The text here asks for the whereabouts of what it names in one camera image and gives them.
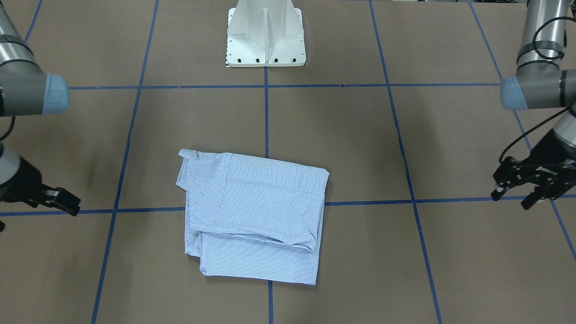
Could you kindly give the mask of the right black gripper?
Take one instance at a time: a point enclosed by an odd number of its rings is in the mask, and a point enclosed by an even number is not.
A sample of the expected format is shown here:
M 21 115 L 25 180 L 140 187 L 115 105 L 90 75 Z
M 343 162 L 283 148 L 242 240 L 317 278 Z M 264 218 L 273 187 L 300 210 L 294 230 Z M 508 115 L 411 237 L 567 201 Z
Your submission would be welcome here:
M 2 203 L 24 203 L 32 208 L 39 205 L 57 208 L 71 216 L 80 212 L 81 199 L 66 189 L 55 189 L 52 196 L 45 191 L 51 187 L 42 183 L 41 173 L 27 160 L 20 157 L 20 165 L 16 174 L 7 182 L 2 183 L 0 201 Z

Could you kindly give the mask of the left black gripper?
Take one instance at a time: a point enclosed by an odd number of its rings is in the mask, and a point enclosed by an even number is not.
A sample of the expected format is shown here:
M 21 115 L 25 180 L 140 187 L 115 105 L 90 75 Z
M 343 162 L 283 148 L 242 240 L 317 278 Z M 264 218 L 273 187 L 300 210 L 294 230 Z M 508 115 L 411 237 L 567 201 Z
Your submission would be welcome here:
M 525 211 L 541 200 L 556 200 L 575 187 L 575 147 L 549 130 L 524 160 L 501 154 L 492 175 L 492 201 L 499 201 L 510 189 L 530 183 L 533 191 L 521 202 Z

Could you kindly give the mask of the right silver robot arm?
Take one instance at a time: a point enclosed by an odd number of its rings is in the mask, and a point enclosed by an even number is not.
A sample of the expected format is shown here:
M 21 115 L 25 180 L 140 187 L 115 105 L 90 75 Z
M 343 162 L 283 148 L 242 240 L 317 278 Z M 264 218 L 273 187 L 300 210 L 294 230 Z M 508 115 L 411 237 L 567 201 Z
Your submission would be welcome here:
M 10 117 L 63 113 L 70 106 L 65 79 L 45 73 L 33 51 L 20 36 L 5 8 L 0 9 L 0 112 Z M 1 201 L 56 208 L 71 216 L 80 211 L 80 199 L 62 187 L 49 187 L 41 172 L 15 150 L 0 148 Z

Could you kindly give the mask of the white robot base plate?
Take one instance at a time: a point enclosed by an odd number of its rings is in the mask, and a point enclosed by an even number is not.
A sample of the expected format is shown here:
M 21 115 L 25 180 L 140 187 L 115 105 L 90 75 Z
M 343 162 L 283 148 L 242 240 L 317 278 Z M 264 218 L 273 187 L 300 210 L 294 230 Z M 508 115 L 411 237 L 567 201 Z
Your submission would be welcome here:
M 226 66 L 300 67 L 306 64 L 302 11 L 290 0 L 239 0 L 228 10 Z

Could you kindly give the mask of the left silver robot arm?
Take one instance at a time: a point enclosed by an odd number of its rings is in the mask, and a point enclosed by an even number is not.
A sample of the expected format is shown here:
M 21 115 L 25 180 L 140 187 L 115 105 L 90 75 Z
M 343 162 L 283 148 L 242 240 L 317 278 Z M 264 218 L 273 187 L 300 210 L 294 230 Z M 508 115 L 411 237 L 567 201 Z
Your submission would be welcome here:
M 576 169 L 576 72 L 560 67 L 567 50 L 566 23 L 569 0 L 529 0 L 524 35 L 516 59 L 516 73 L 502 80 L 500 98 L 513 111 L 559 108 L 559 121 L 529 155 L 518 160 L 507 155 L 512 142 L 500 154 L 492 175 L 499 201 L 507 191 L 530 183 L 534 190 L 521 202 L 525 210 L 542 200 L 556 200 L 575 187 Z

